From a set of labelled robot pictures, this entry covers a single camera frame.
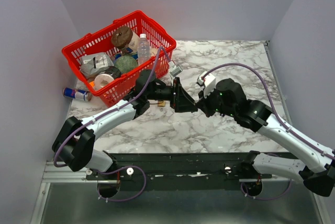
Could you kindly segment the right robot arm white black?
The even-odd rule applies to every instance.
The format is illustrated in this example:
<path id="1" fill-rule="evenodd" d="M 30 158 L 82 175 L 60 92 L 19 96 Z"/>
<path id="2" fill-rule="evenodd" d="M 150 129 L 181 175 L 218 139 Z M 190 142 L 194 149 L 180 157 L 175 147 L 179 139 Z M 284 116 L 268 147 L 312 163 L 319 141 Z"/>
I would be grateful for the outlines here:
<path id="1" fill-rule="evenodd" d="M 259 100 L 247 99 L 241 85 L 232 79 L 216 82 L 213 75 L 197 79 L 203 88 L 196 106 L 207 117 L 219 113 L 240 126 L 263 135 L 295 156 L 294 159 L 251 151 L 241 164 L 248 178 L 271 174 L 302 182 L 313 193 L 328 197 L 334 188 L 334 150 L 301 133 Z"/>

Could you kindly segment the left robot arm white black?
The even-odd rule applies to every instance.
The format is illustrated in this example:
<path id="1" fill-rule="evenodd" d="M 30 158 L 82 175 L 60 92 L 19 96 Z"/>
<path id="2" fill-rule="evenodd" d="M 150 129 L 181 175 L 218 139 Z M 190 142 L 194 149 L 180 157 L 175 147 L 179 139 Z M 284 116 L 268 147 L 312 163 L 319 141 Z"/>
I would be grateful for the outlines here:
<path id="1" fill-rule="evenodd" d="M 152 70 L 144 70 L 131 92 L 114 106 L 84 119 L 68 118 L 52 145 L 54 160 L 63 161 L 73 172 L 87 168 L 98 171 L 106 180 L 113 178 L 116 173 L 113 158 L 105 151 L 95 150 L 95 141 L 115 127 L 143 115 L 152 99 L 168 101 L 176 113 L 198 110 L 178 77 L 169 86 L 158 80 Z"/>

